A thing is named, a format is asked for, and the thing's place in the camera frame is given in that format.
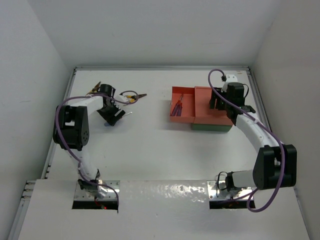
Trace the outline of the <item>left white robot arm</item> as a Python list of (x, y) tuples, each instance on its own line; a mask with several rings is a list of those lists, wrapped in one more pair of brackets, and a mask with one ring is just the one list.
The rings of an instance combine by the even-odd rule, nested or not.
[(126, 114), (123, 106), (130, 103), (126, 96), (115, 96), (115, 92), (111, 85), (99, 83), (85, 97), (71, 98), (78, 102), (58, 106), (54, 121), (53, 141), (72, 159), (80, 188), (98, 199), (104, 198), (110, 188), (91, 162), (86, 147), (90, 138), (89, 116), (97, 112), (109, 126), (114, 126)]

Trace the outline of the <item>red sliding drawer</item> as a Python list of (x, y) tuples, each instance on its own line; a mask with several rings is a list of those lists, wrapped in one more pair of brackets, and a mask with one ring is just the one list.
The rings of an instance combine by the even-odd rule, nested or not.
[[(179, 100), (182, 94), (183, 94), (183, 102), (182, 102), (181, 116), (171, 116), (171, 112), (174, 109), (177, 101)], [(195, 113), (195, 88), (194, 87), (182, 87), (182, 86), (172, 87), (169, 119), (173, 123), (193, 124), (195, 122), (196, 113)]]

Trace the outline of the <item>red drawer box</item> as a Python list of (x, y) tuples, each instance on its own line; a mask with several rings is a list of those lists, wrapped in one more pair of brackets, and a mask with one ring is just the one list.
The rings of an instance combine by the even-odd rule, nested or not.
[(232, 126), (232, 121), (227, 117), (225, 110), (211, 109), (212, 89), (210, 87), (195, 86), (195, 118), (194, 124)]

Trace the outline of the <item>blue red screwdriver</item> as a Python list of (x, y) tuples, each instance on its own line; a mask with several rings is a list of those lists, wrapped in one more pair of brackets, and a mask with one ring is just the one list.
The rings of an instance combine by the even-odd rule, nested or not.
[(173, 108), (173, 110), (172, 110), (172, 112), (171, 112), (171, 114), (170, 114), (170, 115), (173, 116), (173, 117), (177, 117), (177, 116), (176, 116), (177, 106), (178, 106), (178, 104), (176, 103), (175, 106), (174, 106), (174, 108)]

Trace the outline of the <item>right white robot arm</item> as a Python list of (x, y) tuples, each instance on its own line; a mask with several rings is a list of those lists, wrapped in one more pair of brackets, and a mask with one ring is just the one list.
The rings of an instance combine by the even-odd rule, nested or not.
[(244, 133), (257, 152), (252, 170), (227, 173), (225, 190), (293, 187), (297, 182), (297, 149), (292, 144), (283, 144), (268, 131), (255, 109), (245, 104), (244, 91), (244, 84), (226, 82), (211, 92), (210, 106), (225, 110), (233, 125)]

